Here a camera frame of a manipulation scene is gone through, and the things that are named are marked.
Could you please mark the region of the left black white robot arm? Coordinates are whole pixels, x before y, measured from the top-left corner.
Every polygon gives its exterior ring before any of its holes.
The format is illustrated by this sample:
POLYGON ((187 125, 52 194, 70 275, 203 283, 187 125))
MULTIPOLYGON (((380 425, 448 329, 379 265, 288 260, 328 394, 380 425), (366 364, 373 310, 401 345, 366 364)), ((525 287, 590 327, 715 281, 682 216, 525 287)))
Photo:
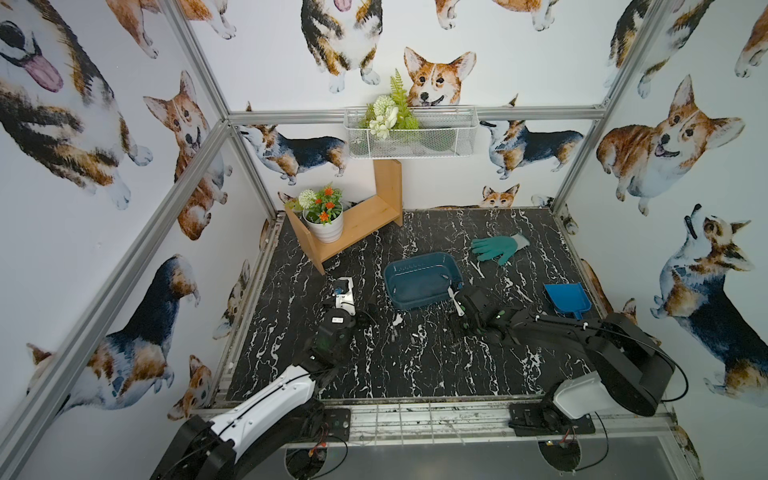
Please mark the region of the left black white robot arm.
POLYGON ((178 430, 152 479, 235 479, 242 459, 260 462, 302 436, 325 439, 319 392, 351 357, 354 334, 376 321, 344 303, 325 312, 315 335, 282 374, 240 405, 209 420, 190 417, 178 430))

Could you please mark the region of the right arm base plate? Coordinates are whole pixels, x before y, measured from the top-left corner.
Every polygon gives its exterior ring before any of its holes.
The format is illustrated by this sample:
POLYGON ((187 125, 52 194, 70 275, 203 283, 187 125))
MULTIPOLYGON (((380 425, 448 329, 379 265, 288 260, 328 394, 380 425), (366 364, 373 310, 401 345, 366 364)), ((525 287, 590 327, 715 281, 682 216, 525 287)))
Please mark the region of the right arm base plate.
POLYGON ((510 420, 508 426, 517 436, 546 436, 594 434, 596 428, 589 414, 572 419, 557 409, 553 404, 512 403, 508 406, 510 420))

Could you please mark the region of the green work glove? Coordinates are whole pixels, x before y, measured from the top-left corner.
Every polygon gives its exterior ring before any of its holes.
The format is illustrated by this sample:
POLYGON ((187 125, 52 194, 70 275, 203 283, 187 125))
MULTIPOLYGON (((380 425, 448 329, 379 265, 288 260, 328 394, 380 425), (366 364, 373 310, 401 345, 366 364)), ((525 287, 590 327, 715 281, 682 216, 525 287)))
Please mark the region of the green work glove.
POLYGON ((530 241, 521 234, 474 239, 471 242, 472 253, 478 261, 494 260, 499 266, 506 265, 519 250, 529 245, 530 241))

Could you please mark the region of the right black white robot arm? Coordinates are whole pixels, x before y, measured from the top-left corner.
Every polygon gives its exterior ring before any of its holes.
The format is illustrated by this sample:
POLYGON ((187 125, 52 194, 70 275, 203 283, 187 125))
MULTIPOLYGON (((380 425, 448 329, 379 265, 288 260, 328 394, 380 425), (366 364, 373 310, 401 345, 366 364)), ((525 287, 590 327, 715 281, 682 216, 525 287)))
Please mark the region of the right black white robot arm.
POLYGON ((675 362, 628 317, 612 314, 589 323, 502 306, 475 287, 449 292, 458 336, 479 336, 503 346, 532 344, 581 356, 590 371, 561 381, 541 402, 546 419, 577 420, 621 407, 650 417, 658 409, 675 372, 675 362))

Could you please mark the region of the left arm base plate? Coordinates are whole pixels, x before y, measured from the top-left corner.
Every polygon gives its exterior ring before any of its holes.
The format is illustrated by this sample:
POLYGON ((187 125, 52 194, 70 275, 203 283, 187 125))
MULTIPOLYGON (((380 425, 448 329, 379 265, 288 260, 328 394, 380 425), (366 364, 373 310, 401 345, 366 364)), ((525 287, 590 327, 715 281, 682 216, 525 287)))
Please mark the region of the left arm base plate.
POLYGON ((352 411, 350 408, 329 408, 310 412, 290 413, 272 430, 286 443, 317 443, 329 436, 350 439, 352 411))

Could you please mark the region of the white pot with flowers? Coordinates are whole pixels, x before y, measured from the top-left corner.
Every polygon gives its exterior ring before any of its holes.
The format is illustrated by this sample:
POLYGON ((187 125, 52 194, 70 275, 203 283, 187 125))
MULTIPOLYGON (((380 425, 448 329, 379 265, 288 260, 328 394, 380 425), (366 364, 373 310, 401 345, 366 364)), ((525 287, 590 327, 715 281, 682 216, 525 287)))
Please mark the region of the white pot with flowers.
POLYGON ((339 240, 343 231, 342 191, 328 184, 319 189, 305 189, 286 207, 299 212, 311 233, 322 243, 339 240))

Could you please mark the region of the wooden shelf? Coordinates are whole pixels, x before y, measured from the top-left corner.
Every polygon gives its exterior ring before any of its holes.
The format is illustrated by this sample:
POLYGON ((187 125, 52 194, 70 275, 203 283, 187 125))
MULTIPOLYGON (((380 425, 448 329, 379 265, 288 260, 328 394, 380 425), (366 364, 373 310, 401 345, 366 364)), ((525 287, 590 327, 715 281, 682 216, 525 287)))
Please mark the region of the wooden shelf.
POLYGON ((341 234, 335 242, 321 242, 291 208, 286 207, 286 218, 303 252, 321 275, 325 274, 324 261, 389 223, 403 225, 402 165, 394 159, 374 160, 373 165, 377 194, 343 212, 341 234))

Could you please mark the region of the blue plastic dustpan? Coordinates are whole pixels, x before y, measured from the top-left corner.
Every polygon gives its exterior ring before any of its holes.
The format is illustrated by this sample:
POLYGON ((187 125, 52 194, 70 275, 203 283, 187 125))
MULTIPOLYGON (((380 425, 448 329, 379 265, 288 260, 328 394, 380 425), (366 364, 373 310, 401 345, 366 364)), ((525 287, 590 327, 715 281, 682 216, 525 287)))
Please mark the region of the blue plastic dustpan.
POLYGON ((592 303, 581 283, 545 284, 545 292, 559 314, 581 320, 592 303))

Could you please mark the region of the teal plastic storage box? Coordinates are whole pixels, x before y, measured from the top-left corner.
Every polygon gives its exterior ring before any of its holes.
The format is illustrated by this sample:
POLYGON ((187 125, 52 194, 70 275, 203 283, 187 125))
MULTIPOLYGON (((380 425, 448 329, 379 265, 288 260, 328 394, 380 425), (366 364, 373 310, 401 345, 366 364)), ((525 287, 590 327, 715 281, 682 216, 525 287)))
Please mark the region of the teal plastic storage box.
POLYGON ((394 261, 384 269, 387 295, 395 309, 410 311, 450 299, 464 286, 455 259, 432 252, 394 261))

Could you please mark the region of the green white artificial plant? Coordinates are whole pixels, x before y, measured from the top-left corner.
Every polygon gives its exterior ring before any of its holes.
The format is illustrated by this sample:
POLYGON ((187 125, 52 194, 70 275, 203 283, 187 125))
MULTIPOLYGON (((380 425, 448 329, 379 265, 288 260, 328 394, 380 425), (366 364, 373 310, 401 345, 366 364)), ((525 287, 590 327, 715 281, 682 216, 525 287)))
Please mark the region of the green white artificial plant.
POLYGON ((397 132, 418 130, 420 124, 408 103, 408 92, 399 71, 390 77, 390 93, 379 95, 367 106, 359 127, 375 138, 387 140, 397 132))

